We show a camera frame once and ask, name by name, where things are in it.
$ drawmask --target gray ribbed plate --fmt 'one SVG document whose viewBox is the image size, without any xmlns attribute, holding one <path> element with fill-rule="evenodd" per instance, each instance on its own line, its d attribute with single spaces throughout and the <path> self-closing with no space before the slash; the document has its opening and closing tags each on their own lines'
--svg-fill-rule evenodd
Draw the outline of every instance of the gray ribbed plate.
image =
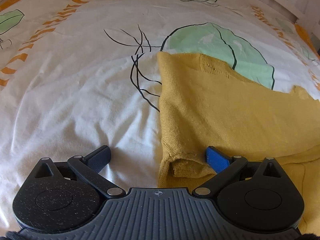
<svg viewBox="0 0 320 240">
<path fill-rule="evenodd" d="M 20 232 L 29 240 L 293 240 L 294 229 L 257 234 L 225 221 L 208 199 L 192 197 L 186 189 L 132 188 L 120 199 L 107 200 L 100 213 L 75 230 L 41 234 Z"/>
</svg>

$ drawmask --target bed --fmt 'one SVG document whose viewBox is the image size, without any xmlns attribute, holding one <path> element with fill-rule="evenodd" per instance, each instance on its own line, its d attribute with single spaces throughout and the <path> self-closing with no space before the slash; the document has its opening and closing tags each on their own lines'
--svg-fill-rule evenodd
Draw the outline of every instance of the bed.
<svg viewBox="0 0 320 240">
<path fill-rule="evenodd" d="M 269 89 L 299 85 L 320 99 L 320 61 L 308 38 L 320 38 L 319 7 L 320 0 L 5 0 L 0 235 L 18 230 L 13 198 L 44 156 L 66 161 L 109 145 L 101 175 L 125 190 L 156 187 L 159 51 L 220 57 Z"/>
</svg>

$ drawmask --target crosshair symbol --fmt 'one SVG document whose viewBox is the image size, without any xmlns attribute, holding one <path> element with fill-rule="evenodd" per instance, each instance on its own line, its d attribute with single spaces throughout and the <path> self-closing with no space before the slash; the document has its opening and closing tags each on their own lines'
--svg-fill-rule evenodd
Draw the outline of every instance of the crosshair symbol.
<svg viewBox="0 0 320 240">
<path fill-rule="evenodd" d="M 158 197 L 160 196 L 160 195 L 162 195 L 163 194 L 163 192 L 162 191 L 160 191 L 160 190 L 157 190 L 156 192 L 154 192 L 153 194 L 155 194 L 155 195 L 157 195 Z"/>
</svg>

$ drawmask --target white fabric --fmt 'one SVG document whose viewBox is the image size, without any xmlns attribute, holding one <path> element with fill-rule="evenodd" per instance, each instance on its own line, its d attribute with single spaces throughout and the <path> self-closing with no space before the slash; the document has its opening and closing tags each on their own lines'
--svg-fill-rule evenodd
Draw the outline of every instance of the white fabric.
<svg viewBox="0 0 320 240">
<path fill-rule="evenodd" d="M 92 0 L 27 49 L 25 62 L 16 60 L 8 65 L 17 71 L 0 91 L 0 235 L 18 229 L 12 214 L 13 198 L 44 156 L 66 161 L 109 145 L 112 159 L 101 172 L 105 178 L 125 190 L 156 186 L 162 158 L 159 112 L 154 108 L 161 93 L 156 82 L 160 81 L 156 52 L 177 28 L 213 22 L 232 30 L 275 68 L 274 90 L 289 92 L 292 85 L 300 85 L 320 98 L 308 72 L 312 68 L 320 74 L 316 66 L 305 67 L 276 33 L 252 14 L 248 3 L 219 2 L 221 6 L 213 7 L 181 0 Z M 32 3 L 37 8 L 34 12 L 28 9 Z M 50 3 L 53 5 L 23 0 L 1 12 L 19 9 L 30 13 L 24 13 L 22 21 L 6 33 L 15 42 L 0 51 L 1 68 L 68 1 Z M 130 46 L 116 43 L 107 34 Z M 167 44 L 164 49 L 175 52 Z M 141 73 L 132 60 L 138 56 Z M 134 86 L 137 76 L 144 90 Z"/>
</svg>

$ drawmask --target yellow sweater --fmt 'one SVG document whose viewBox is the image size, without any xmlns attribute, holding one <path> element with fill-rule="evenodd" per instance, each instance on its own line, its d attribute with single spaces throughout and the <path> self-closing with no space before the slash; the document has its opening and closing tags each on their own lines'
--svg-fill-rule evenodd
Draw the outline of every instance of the yellow sweater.
<svg viewBox="0 0 320 240">
<path fill-rule="evenodd" d="M 301 87 L 267 89 L 203 54 L 158 53 L 163 159 L 159 187 L 199 186 L 213 145 L 249 161 L 272 156 L 305 201 L 302 233 L 320 235 L 320 104 Z"/>
</svg>

